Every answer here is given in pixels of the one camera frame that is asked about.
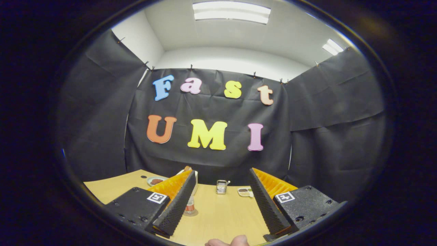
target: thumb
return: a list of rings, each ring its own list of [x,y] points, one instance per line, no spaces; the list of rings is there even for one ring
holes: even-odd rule
[[[205,246],[229,246],[229,244],[218,239],[211,239],[205,244]]]
[[[246,235],[239,235],[236,236],[230,246],[249,246],[249,243],[247,242]]]

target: letter m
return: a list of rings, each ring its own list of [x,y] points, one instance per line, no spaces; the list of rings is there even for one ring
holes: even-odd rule
[[[225,150],[226,145],[224,144],[225,138],[225,128],[228,126],[226,122],[217,121],[208,131],[205,125],[205,121],[201,119],[193,119],[191,121],[193,124],[193,134],[191,136],[191,141],[188,142],[188,146],[192,148],[200,147],[200,142],[202,143],[203,148],[208,147],[209,142],[212,143],[209,145],[211,149],[214,150]]]

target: metal grater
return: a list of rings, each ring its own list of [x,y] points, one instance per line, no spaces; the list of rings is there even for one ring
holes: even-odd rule
[[[226,180],[217,180],[217,189],[215,190],[217,194],[226,194],[226,188],[228,187],[228,184]]]

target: small white plate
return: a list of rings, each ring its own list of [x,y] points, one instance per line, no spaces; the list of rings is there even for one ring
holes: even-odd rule
[[[154,186],[153,184],[150,183],[150,182],[151,182],[152,180],[154,180],[154,179],[161,179],[162,181],[165,181],[165,180],[167,180],[168,178],[159,177],[159,176],[155,176],[155,177],[147,178],[147,184],[148,184],[150,187]]]
[[[253,197],[252,188],[250,187],[241,187],[237,189],[238,194],[242,197]]]

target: wooden table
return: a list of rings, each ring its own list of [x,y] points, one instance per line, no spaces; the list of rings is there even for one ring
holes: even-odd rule
[[[141,176],[159,176],[144,170],[92,182],[84,182],[102,203],[108,204],[133,187],[150,188]],[[170,241],[204,246],[209,239],[218,238],[230,243],[237,235],[245,234],[250,245],[265,243],[263,235],[269,231],[254,197],[241,197],[237,188],[229,186],[224,195],[215,193],[215,185],[199,184],[194,195],[198,215],[182,216]]]

